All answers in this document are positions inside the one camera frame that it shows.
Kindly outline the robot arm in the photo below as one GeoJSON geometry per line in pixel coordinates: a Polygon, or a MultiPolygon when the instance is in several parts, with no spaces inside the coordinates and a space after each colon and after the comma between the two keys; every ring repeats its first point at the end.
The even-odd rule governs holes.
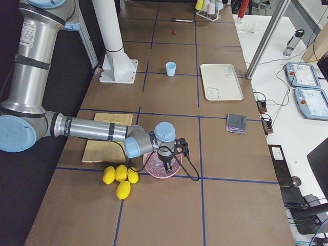
{"type": "Polygon", "coordinates": [[[157,154],[166,172],[177,154],[174,126],[160,122],[146,132],[138,125],[79,119],[42,106],[58,31],[79,26],[78,1],[20,1],[24,18],[9,97],[1,103],[1,150],[21,152],[47,136],[122,142],[129,158],[157,154]]]}

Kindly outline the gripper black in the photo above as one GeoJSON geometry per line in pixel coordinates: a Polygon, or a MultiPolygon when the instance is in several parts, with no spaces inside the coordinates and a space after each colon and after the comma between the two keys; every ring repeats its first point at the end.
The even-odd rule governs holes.
{"type": "Polygon", "coordinates": [[[163,168],[166,173],[172,172],[171,160],[173,159],[173,154],[170,148],[160,147],[157,151],[158,159],[162,161],[163,168]]]}

